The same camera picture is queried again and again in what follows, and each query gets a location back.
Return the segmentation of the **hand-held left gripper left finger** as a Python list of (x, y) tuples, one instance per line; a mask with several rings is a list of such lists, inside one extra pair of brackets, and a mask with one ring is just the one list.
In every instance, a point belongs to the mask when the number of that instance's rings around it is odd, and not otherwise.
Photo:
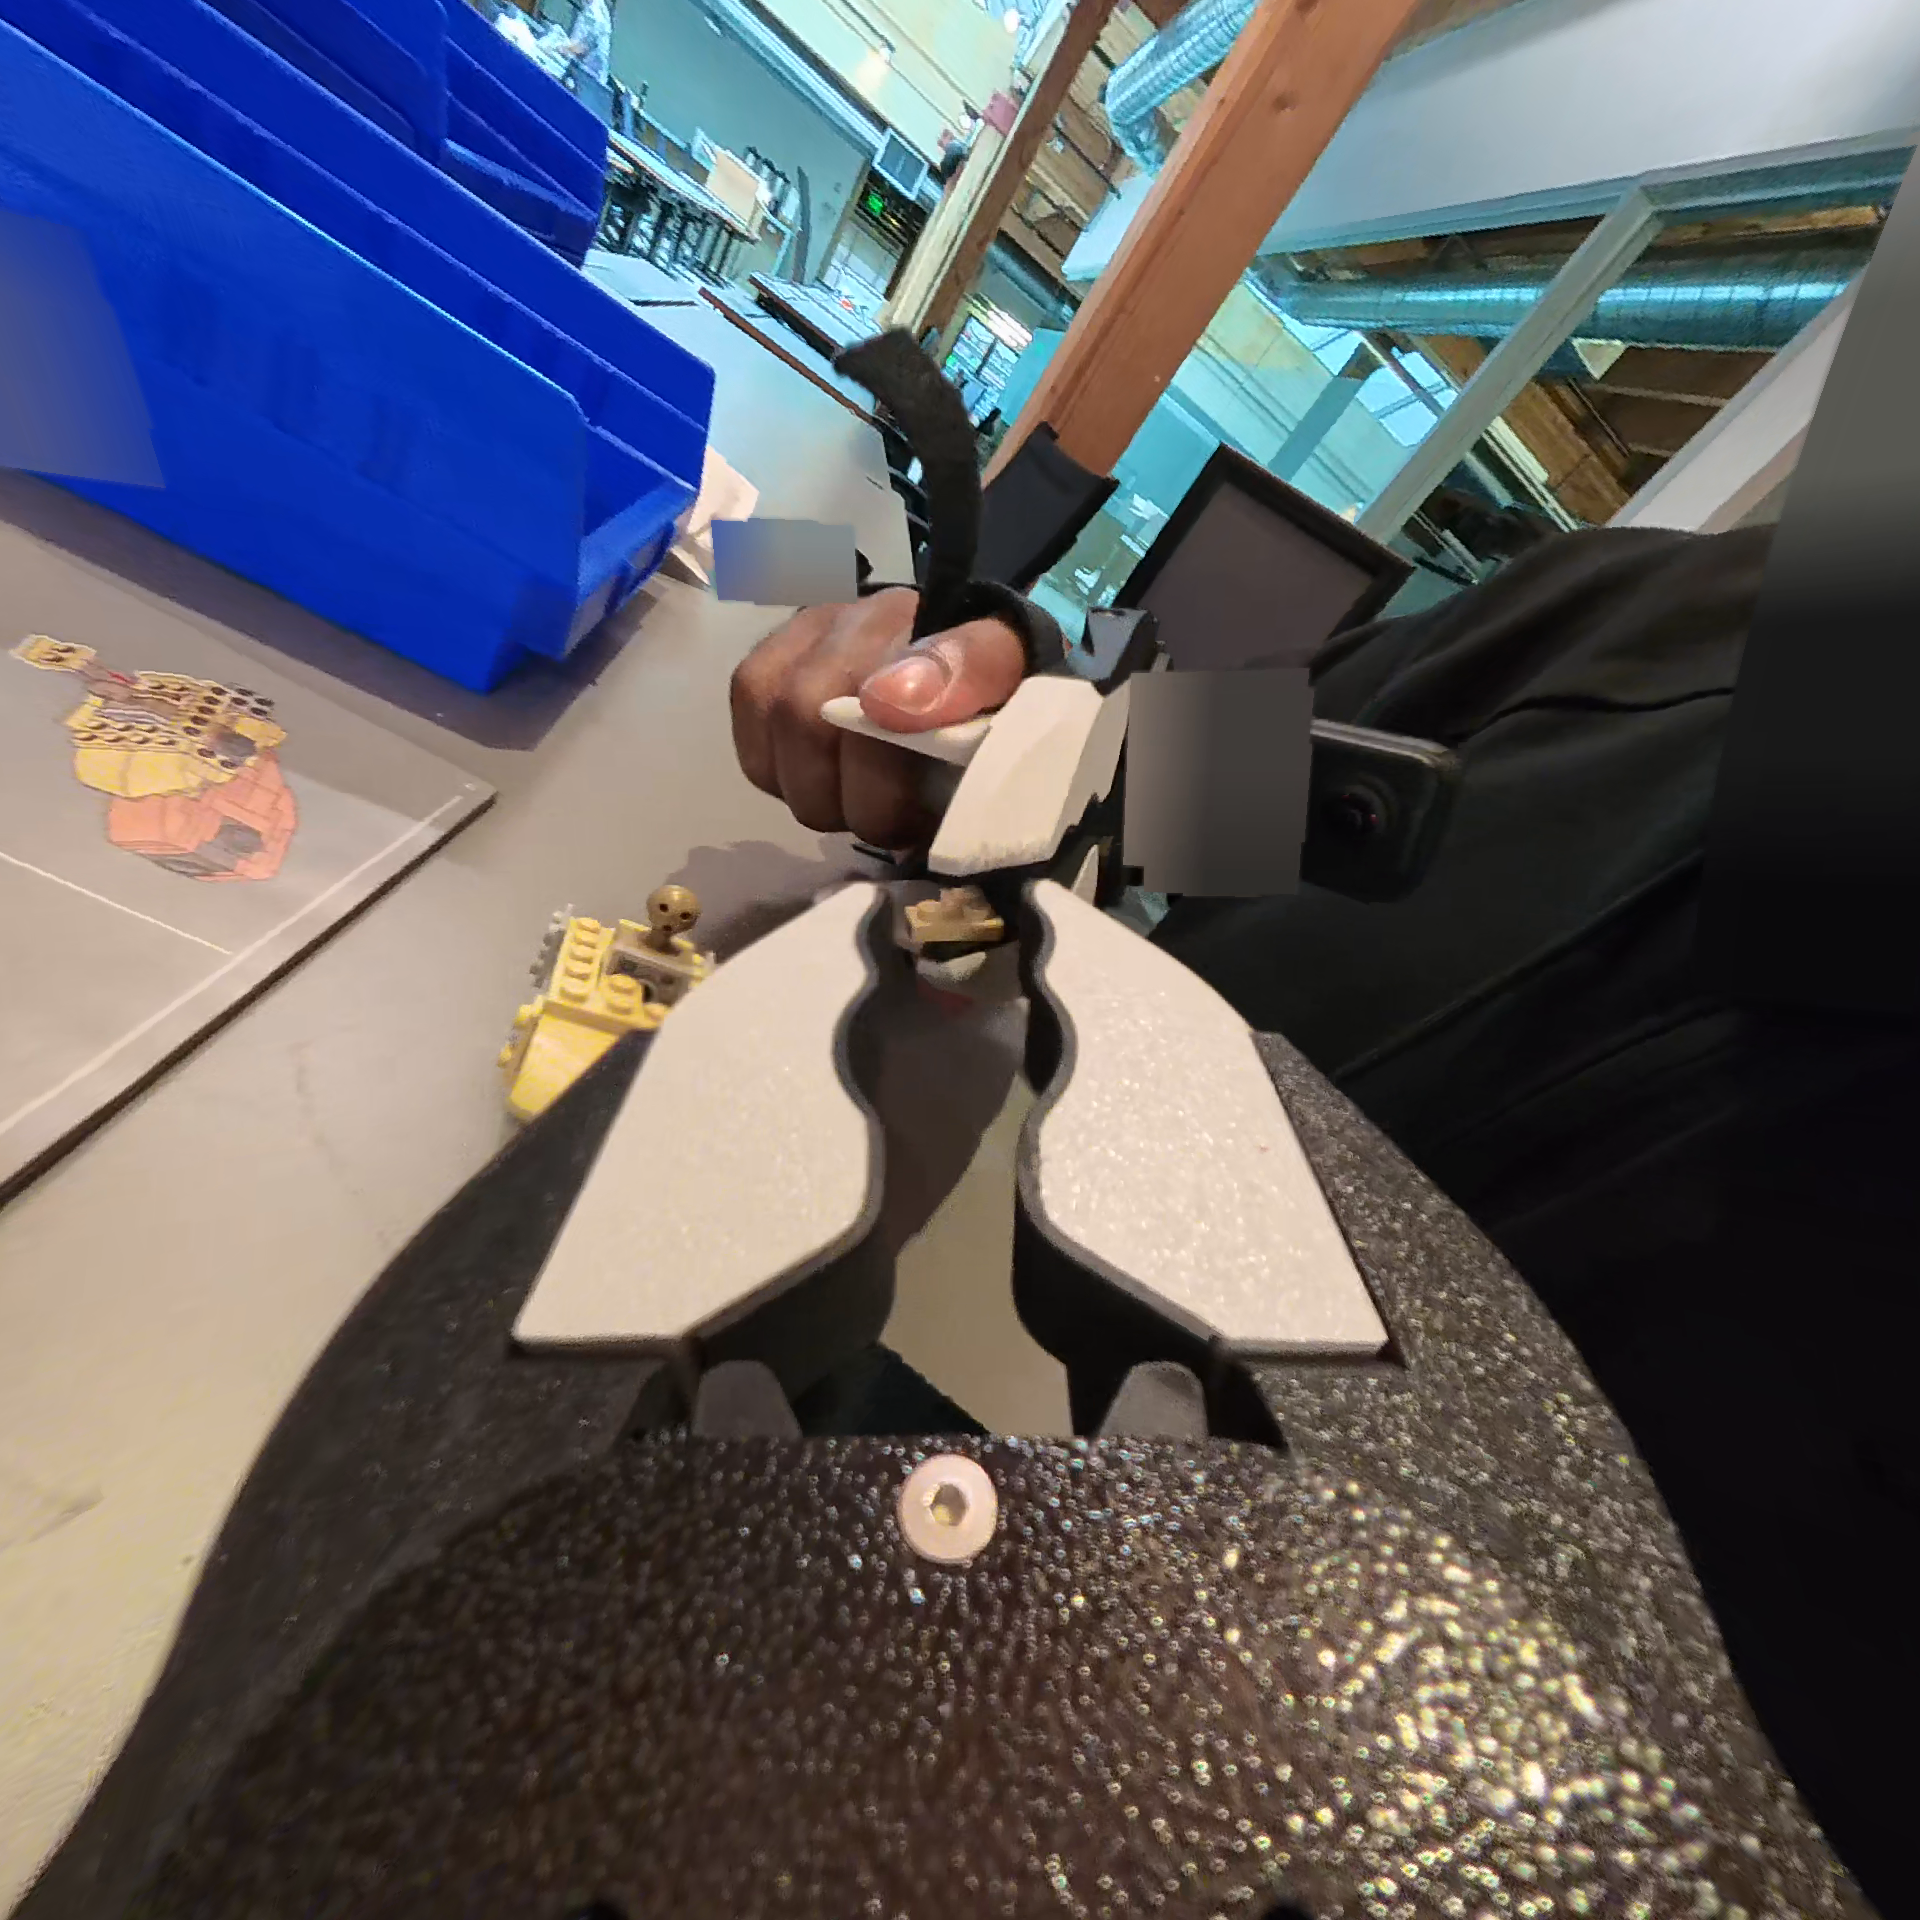
[(800, 1358), (773, 1327), (880, 1214), (881, 1130), (851, 1034), (891, 906), (845, 882), (665, 1018), (519, 1307), (520, 1348)]

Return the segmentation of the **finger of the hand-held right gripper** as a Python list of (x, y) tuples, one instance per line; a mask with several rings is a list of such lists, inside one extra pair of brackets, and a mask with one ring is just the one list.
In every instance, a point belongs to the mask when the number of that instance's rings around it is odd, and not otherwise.
[(998, 710), (928, 847), (928, 876), (978, 879), (1050, 860), (1091, 802), (1091, 687), (1027, 679)]
[(1098, 809), (1112, 794), (1120, 756), (1128, 730), (1128, 690), (1115, 689), (1098, 698), (1097, 713), (1078, 752), (1070, 785), (1070, 831), (1077, 831), (1090, 809)]

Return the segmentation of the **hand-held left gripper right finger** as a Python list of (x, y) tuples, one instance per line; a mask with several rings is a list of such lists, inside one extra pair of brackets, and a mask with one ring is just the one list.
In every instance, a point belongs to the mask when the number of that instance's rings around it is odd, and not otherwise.
[(1248, 1023), (1061, 882), (1031, 882), (1024, 907), (1043, 1064), (1019, 1199), (1066, 1279), (1234, 1361), (1385, 1353)]

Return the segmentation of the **tan and brown brick model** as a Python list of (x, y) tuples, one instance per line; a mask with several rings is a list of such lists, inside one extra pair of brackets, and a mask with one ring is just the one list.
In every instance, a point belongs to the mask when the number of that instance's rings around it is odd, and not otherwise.
[(507, 1115), (545, 1113), (619, 1041), (650, 1036), (713, 972), (693, 939), (704, 907), (686, 884), (647, 897), (640, 920), (590, 920), (562, 907), (545, 923), (531, 991), (496, 1057)]

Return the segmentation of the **blue storage bin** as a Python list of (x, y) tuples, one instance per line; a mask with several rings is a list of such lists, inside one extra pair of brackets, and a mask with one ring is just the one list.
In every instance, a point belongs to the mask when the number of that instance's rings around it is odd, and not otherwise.
[(446, 19), (442, 171), (541, 247), (583, 268), (606, 203), (608, 128), (488, 16)]
[(565, 658), (713, 374), (440, 168), (413, 4), (2, 4), (3, 466), (448, 682)]

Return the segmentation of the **grey instruction booklet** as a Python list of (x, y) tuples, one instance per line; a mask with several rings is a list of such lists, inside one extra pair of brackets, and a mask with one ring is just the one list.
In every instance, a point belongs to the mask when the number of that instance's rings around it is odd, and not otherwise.
[(496, 798), (64, 503), (3, 512), (3, 1199)]

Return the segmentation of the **person's right forearm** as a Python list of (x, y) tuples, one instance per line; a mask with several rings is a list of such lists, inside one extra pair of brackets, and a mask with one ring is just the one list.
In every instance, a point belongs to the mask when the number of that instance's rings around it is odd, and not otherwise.
[(1326, 1071), (1494, 995), (1699, 848), (1774, 529), (1562, 535), (1383, 619), (1314, 675), (1319, 713), (1458, 763), (1421, 884), (1297, 900), (1253, 1023)]

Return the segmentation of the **grey desk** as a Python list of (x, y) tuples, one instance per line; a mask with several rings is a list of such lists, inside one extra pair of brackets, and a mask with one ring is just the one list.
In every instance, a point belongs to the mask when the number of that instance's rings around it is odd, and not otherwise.
[(654, 578), (574, 658), (467, 695), (8, 473), (3, 522), (241, 682), (319, 695), (494, 802), (3, 1202), (3, 1914), (152, 1689), (238, 1489), (338, 1327), (507, 1142), (496, 1050), (545, 920), (683, 879), (722, 953), (845, 841), (736, 768), (783, 612)]

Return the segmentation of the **person's right hand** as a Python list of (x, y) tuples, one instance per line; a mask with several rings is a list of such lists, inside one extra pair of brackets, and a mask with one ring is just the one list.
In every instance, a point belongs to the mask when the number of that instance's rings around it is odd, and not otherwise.
[(834, 727), (826, 702), (854, 698), (901, 737), (955, 727), (1003, 706), (1062, 640), (1046, 612), (998, 588), (974, 592), (968, 619), (926, 639), (914, 636), (919, 610), (914, 588), (870, 585), (791, 616), (736, 667), (736, 761), (801, 827), (904, 852), (929, 841), (941, 815), (922, 756)]

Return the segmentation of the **dark fabric chair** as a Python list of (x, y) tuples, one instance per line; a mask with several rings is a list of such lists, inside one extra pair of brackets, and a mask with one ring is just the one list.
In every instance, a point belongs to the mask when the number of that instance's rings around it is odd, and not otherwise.
[(1037, 424), (981, 490), (974, 578), (1027, 592), (1115, 494), (1117, 478), (1081, 466)]

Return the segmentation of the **black framed board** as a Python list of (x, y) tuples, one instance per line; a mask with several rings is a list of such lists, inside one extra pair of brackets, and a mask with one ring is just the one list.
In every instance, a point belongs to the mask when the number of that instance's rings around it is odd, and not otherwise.
[(1174, 670), (1310, 667), (1377, 618), (1413, 562), (1215, 446), (1115, 604), (1149, 612)]

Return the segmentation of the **white circle-print paper bag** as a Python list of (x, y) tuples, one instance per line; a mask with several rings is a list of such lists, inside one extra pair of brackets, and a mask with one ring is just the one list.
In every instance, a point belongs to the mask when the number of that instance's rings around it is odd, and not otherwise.
[(734, 470), (714, 446), (705, 446), (699, 492), (675, 522), (674, 542), (662, 559), (662, 574), (710, 590), (714, 524), (751, 519), (758, 499), (753, 482)]

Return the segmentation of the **wooden pillar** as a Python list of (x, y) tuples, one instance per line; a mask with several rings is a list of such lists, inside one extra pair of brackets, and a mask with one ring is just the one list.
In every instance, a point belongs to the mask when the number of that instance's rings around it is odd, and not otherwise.
[(1090, 473), (1112, 470), (1417, 9), (1254, 8), (1008, 426), (990, 482), (1040, 426)]

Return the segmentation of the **person's dark clothing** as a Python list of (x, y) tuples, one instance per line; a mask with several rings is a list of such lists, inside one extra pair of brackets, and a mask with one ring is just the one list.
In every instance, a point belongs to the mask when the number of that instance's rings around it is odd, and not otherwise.
[(1288, 911), (1341, 897), (1185, 897), (1153, 945), (1293, 1044), (1542, 1299), (1815, 1823), (1880, 1916), (1915, 1916), (1915, 1023), (1712, 991), (1709, 815), (1698, 852), (1591, 934), (1336, 1071), (1253, 1015), (1297, 952)]

